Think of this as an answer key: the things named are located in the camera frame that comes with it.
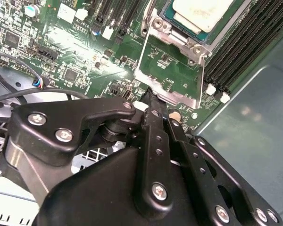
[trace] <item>black dimm slot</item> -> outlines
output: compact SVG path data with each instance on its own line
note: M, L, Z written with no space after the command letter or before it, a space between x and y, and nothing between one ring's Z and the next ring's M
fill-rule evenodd
M233 74L235 74L236 79L239 75L241 75L241 73L243 73L244 70L247 69L247 67L251 64L251 62L253 62L253 60L255 60L260 53L270 44L270 42L277 36L277 34L283 29L283 21L281 22L281 24L279 25L278 29L275 30L271 30L269 35L267 35L269 37L269 39L263 39L261 41L261 43L258 44L257 48L255 48L252 51L252 57L247 58L246 61L244 62L244 65L241 68L237 68L236 71L233 72ZM231 79L228 83L227 83L227 87L230 87L233 83L235 82L235 79Z
M105 19L111 11L113 0L103 0L100 7L99 13L92 25L92 31L96 34L100 32L101 27L103 26Z
M265 28L264 30L261 31L261 33L257 34L257 37L259 37L259 40L255 40L250 43L249 46L243 51L243 53L239 56L240 59L246 59L248 58L248 55L250 52L253 52L253 49L257 49L257 46L259 45L258 42L262 42L262 39L267 37L270 39L270 35L268 35L271 30L275 30L275 24L277 24L278 21L280 21L283 18L283 6L282 8L279 8L280 4L278 5L277 12L272 14L269 17L269 20L266 21ZM230 68L228 72L226 73L225 76L223 76L223 79L220 81L223 86L229 87L229 83L231 84L234 80L237 78L237 74L234 74L235 71L237 71L237 68L241 67L242 62L241 61L234 61L232 65L230 65Z
M129 6L129 9L126 11L124 19L119 27L118 33L115 37L115 43L120 45L123 42L124 36L127 34L130 24L135 16L135 13L138 9L138 5L141 0L133 0Z
M212 57L212 59L207 63L206 65L206 75L210 75L211 72L219 65L220 62L222 62L223 58L226 56L226 54L231 50L233 45L235 45L238 40L239 36L247 32L247 29L251 27L253 22L255 21L256 14L263 10L264 7L270 2L270 0L262 0L259 1L256 5L254 5L250 12L246 15L246 17L242 20L242 22L239 24L239 26L236 28L236 30L230 35L230 37L227 39L225 44L219 48L216 54Z
M275 1L274 4L269 5L270 10L268 12L265 12L265 14L259 17L259 20L254 25L254 29L250 30L249 33L239 43L239 46L237 47L238 49L236 51L233 51L227 56L227 60L226 60L227 66L221 68L221 70L217 70L214 72L214 74L215 73L218 74L218 76L215 77L218 79L218 83L224 85L224 82L228 80L228 76L230 76L230 74L226 72L231 71L233 69L233 65L238 64L241 61L241 59L243 59L243 54L244 53L248 54L250 48L253 45L256 45L256 42L258 41L258 37L260 39L261 36L264 34L262 32L264 32L268 20L271 20L271 16L276 16L275 13L277 13L276 12L277 9L281 13L282 9L279 8L279 6L282 3L283 0L280 3Z
M120 0L118 7L114 10L113 15L111 16L110 19L110 23L114 20L114 23L113 25L111 25L111 27L117 26L119 20L122 17L122 14L125 11L126 4L127 4L127 0Z
M88 10L89 15L93 15L95 13L96 7L98 6L100 0L93 0L91 2L91 7Z
M230 53L227 54L226 58L222 62L222 64L214 71L213 78L218 80L218 83L223 82L223 79L226 79L223 76L223 72L227 70L229 65L237 58L237 56L243 51L243 49L247 46L248 43L252 42L252 39L256 36L256 34L260 31L261 27L268 19L270 15L274 13L275 7L279 4L279 2L274 1L271 4L268 4L264 11L261 11L255 23L248 29L247 33L244 33L242 37L239 39L239 44L236 45L233 49L231 49Z

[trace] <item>white label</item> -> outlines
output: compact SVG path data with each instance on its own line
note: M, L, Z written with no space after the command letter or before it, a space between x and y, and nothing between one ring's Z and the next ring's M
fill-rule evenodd
M61 3L58 9L58 17L72 24L75 17L75 10Z

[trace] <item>cable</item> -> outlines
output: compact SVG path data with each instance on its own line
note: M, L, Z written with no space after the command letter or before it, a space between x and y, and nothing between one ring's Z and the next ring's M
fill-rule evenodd
M72 96L80 98L80 99L88 99L89 98L82 93L72 91L72 90L67 90L67 89L46 88L46 89L42 90L42 89L32 88L32 89L20 90L20 91L17 91L16 93L9 93L9 94L5 94L5 95L1 95L0 101L19 97L19 96L24 96L24 95L28 95L28 94L32 94L32 93L42 93L42 92L65 93L65 94L69 94L69 95L72 95Z
M40 81L42 81L42 77L33 68L31 68L27 63L20 60L19 58L16 58L16 57L11 56L11 55L6 54L6 53L0 53L0 57L7 57L9 59L16 61L18 64L20 64L20 65L26 67L28 70L30 70L31 73L33 73L34 76L36 76Z
M9 91L10 93L16 93L16 92L18 92L18 90L16 90L13 86L11 86L11 85L2 77L1 74L0 74L0 84L1 84L7 91ZM16 97L16 99L19 101L19 103L20 103L21 105L27 104L27 100L26 100L25 97L23 97L23 96Z

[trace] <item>integrated circuit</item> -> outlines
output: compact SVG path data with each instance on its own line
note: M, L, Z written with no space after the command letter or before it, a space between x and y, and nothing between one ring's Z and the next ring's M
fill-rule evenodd
M9 47L17 48L20 42L20 37L12 32L6 31L4 42Z
M71 69L67 69L64 75L64 78L68 81L74 82L77 78L78 73L71 70Z

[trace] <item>black mechanical clamp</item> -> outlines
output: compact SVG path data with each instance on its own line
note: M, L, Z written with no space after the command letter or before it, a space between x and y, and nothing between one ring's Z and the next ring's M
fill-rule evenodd
M281 226L276 211L202 137L188 140L148 90L145 111L96 98L14 110L2 174L40 205L35 226ZM72 175L75 155L126 147Z

